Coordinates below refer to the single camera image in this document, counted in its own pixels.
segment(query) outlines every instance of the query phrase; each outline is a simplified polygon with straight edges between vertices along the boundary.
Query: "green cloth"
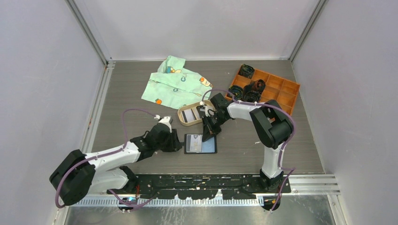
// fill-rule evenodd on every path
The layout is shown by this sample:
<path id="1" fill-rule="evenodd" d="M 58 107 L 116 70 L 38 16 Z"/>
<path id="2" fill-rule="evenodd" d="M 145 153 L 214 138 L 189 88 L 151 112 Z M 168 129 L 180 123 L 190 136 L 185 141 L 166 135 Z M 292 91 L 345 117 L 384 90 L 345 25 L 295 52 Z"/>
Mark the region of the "green cloth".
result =
<path id="1" fill-rule="evenodd" d="M 200 102 L 213 86 L 200 74 L 185 69 L 184 64 L 185 59 L 168 56 L 158 72 L 151 73 L 141 98 L 173 109 Z"/>

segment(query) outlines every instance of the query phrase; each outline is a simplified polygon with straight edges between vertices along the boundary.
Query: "cartoon print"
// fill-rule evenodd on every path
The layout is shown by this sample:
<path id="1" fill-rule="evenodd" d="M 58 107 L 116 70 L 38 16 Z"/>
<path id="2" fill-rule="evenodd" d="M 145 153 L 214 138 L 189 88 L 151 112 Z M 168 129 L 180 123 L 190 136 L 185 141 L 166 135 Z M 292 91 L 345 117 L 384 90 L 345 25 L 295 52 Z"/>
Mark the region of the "cartoon print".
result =
<path id="1" fill-rule="evenodd" d="M 204 77 L 201 77 L 199 79 L 199 81 L 201 84 L 205 85 L 206 87 L 208 87 L 208 86 L 213 87 L 213 85 Z"/>
<path id="2" fill-rule="evenodd" d="M 181 81 L 182 81 L 182 82 L 185 82 L 186 76 L 187 76 L 187 74 L 184 73 L 184 74 L 183 74 L 183 77 L 181 77 Z"/>
<path id="3" fill-rule="evenodd" d="M 175 69 L 172 68 L 172 67 L 167 67 L 167 68 L 166 68 L 166 73 L 167 73 L 167 74 L 171 74 L 171 73 L 181 73 L 181 70 L 180 70 L 180 69 L 175 70 Z"/>

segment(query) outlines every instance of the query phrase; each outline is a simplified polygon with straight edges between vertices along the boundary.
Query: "floor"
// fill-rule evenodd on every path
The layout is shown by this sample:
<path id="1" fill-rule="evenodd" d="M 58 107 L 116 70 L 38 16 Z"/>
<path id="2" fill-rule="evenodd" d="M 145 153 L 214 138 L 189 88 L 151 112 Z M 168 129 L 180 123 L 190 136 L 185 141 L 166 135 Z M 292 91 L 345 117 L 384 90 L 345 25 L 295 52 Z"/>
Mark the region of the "floor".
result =
<path id="1" fill-rule="evenodd" d="M 161 116 L 171 115 L 173 128 L 180 141 L 184 134 L 201 134 L 202 125 L 184 127 L 176 110 L 141 99 L 152 72 L 160 61 L 117 62 L 111 76 L 105 104 L 99 121 L 92 151 L 101 151 L 123 143 L 121 113 L 127 108 L 142 108 Z M 291 63 L 287 60 L 188 61 L 185 68 L 200 73 L 214 88 L 228 89 L 240 65 L 244 63 L 272 74 L 295 80 Z M 297 132 L 288 144 L 284 167 L 296 167 L 295 173 L 323 173 L 314 139 L 308 124 L 301 97 L 293 112 Z M 153 117 L 142 112 L 125 116 L 128 137 L 141 136 L 155 125 Z M 186 155 L 178 152 L 157 152 L 152 157 L 129 165 L 134 173 L 258 173 L 264 160 L 264 149 L 251 122 L 227 121 L 217 136 L 217 154 Z"/>

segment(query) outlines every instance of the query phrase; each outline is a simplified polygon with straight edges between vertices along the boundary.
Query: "white wall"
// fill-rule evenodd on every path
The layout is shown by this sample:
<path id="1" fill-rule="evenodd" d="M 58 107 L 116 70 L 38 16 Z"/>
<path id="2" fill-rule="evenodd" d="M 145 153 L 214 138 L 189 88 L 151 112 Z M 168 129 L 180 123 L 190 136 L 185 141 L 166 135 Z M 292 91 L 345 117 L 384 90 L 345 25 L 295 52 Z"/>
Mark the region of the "white wall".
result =
<path id="1" fill-rule="evenodd" d="M 288 58 L 317 2 L 77 1 L 114 60 Z"/>
<path id="2" fill-rule="evenodd" d="M 65 1 L 0 10 L 0 220 L 44 225 L 50 174 L 80 147 L 104 66 Z"/>
<path id="3" fill-rule="evenodd" d="M 398 2 L 329 1 L 294 60 L 352 224 L 397 224 Z"/>

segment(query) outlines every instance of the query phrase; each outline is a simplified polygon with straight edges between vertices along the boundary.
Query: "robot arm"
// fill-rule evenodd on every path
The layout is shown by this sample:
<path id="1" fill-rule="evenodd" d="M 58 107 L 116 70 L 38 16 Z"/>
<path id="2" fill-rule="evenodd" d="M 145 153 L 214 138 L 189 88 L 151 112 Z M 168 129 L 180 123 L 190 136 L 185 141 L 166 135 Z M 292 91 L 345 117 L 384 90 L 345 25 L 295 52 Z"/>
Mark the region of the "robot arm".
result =
<path id="1" fill-rule="evenodd" d="M 281 159 L 279 159 L 279 152 L 282 143 L 289 138 L 293 129 L 290 120 L 282 112 L 273 108 L 231 103 L 221 94 L 215 95 L 210 101 L 216 112 L 213 116 L 202 118 L 203 141 L 219 134 L 221 125 L 229 119 L 240 118 L 252 121 L 260 141 L 264 144 L 264 163 L 260 169 L 262 185 L 265 188 L 277 185 L 283 178 L 281 169 L 283 152 Z M 270 100 L 267 104 L 280 108 L 275 100 Z"/>
<path id="2" fill-rule="evenodd" d="M 151 157 L 157 150 L 164 152 L 180 150 L 182 145 L 178 140 L 176 130 L 171 128 L 171 123 L 171 117 L 162 118 L 151 131 L 130 139 L 124 149 L 122 149 L 123 145 L 120 145 L 88 154 L 74 150 L 53 172 L 50 182 L 57 189 L 62 177 L 71 167 L 94 157 L 93 160 L 78 166 L 64 181 L 60 197 L 65 205 L 77 203 L 88 193 L 105 192 L 108 189 L 131 192 L 135 189 L 138 180 L 128 167 L 121 165 Z"/>

